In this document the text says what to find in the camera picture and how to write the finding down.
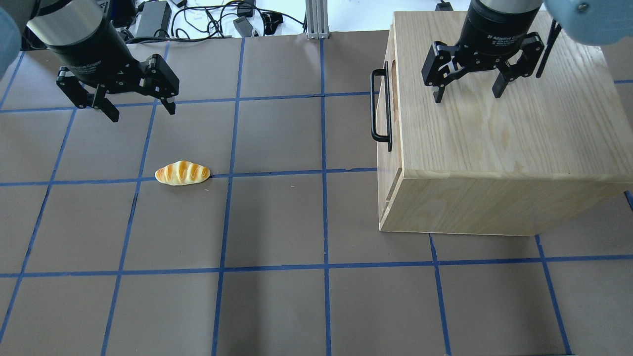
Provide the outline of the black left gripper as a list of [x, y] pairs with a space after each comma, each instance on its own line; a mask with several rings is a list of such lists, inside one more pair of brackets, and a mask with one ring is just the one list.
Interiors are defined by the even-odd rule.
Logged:
[[63, 63], [56, 85], [77, 108], [100, 110], [117, 123], [120, 113], [106, 94], [136, 92], [176, 114], [180, 79], [159, 54], [136, 60], [97, 2], [41, 1], [27, 27]]

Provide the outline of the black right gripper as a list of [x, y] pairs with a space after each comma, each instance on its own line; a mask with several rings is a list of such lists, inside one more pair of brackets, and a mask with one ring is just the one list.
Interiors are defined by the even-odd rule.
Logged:
[[471, 63], [492, 67], [520, 52], [516, 63], [497, 66], [495, 98], [518, 77], [531, 76], [544, 49], [540, 34], [529, 32], [541, 5], [540, 0], [472, 0], [457, 43], [434, 41], [421, 69], [424, 84], [435, 89], [435, 103], [441, 103], [450, 83], [468, 74]]

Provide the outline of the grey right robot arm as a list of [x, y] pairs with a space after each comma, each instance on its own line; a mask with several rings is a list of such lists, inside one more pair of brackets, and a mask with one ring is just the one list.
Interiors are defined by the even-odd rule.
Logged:
[[445, 88], [466, 74], [498, 70], [501, 97], [519, 77], [540, 77], [559, 34], [583, 45], [608, 45], [632, 35], [630, 0], [473, 0], [454, 45], [433, 42], [421, 69], [426, 86]]

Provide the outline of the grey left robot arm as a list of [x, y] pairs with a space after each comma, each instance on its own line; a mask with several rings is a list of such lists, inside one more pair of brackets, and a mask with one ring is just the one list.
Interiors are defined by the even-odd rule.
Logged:
[[56, 85], [75, 107], [102, 111], [116, 123], [120, 113], [108, 95], [135, 92], [176, 113], [180, 81], [174, 71], [159, 54], [135, 59], [94, 0], [3, 0], [0, 12], [3, 74], [29, 29], [61, 60]]

